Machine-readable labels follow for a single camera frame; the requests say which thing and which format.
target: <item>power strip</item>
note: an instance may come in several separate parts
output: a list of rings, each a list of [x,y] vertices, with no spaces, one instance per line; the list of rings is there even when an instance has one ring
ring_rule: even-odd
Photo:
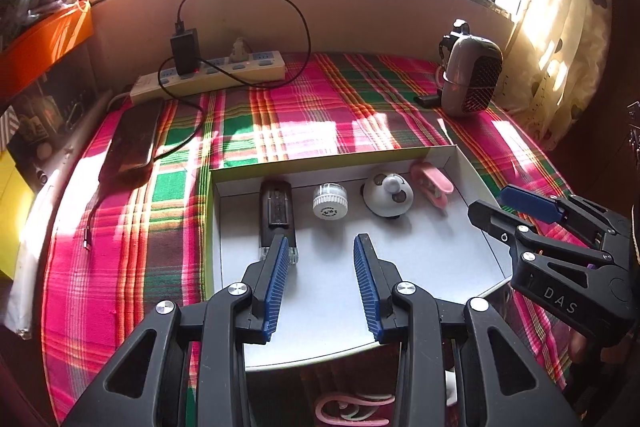
[[[284,80],[286,69],[284,60],[282,60],[279,52],[251,53],[249,54],[249,60],[244,62],[231,62],[229,57],[214,58],[209,62],[251,84]],[[175,96],[189,96],[199,92],[240,85],[234,79],[226,76],[226,74],[220,73],[206,64],[201,65],[198,71],[182,76],[178,75],[175,68],[162,70],[160,72],[160,82]],[[138,105],[154,98],[171,99],[158,86],[158,73],[140,76],[131,89],[130,97],[133,105]]]

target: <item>speaker grille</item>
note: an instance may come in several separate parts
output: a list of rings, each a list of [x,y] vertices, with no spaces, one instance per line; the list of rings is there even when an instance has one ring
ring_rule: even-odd
[[[471,73],[471,81],[462,103],[462,111],[478,112],[486,109],[494,95],[495,84],[502,71],[502,61],[495,57],[478,57]]]

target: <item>floral curtain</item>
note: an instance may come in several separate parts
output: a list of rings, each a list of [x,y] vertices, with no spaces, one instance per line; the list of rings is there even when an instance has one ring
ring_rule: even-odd
[[[600,83],[611,0],[526,0],[524,6],[494,100],[550,150],[580,118]]]

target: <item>orange container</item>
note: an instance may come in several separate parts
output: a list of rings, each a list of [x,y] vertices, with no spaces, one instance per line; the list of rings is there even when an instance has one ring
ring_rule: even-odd
[[[0,54],[0,101],[31,84],[93,34],[91,7],[86,0],[33,25]]]

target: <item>ribbed blue pad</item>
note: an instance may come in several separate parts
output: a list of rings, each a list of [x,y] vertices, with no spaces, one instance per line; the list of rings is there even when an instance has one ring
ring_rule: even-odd
[[[353,241],[353,266],[356,269],[356,277],[358,278],[358,286],[360,287],[360,296],[362,297],[362,306],[364,314],[367,318],[367,326],[369,331],[373,333],[374,338],[380,341],[382,337],[382,323],[380,322],[380,300],[378,291],[371,276],[371,270],[367,257],[362,247],[359,237]]]
[[[280,244],[278,258],[273,267],[273,274],[271,275],[267,296],[264,300],[264,324],[262,325],[262,334],[267,342],[271,340],[271,334],[276,330],[276,326],[278,325],[282,294],[284,293],[284,285],[287,282],[288,272],[289,239],[285,237]]]
[[[562,212],[552,200],[522,188],[507,185],[501,190],[498,199],[502,206],[510,206],[513,210],[544,223],[558,223],[562,219]]]

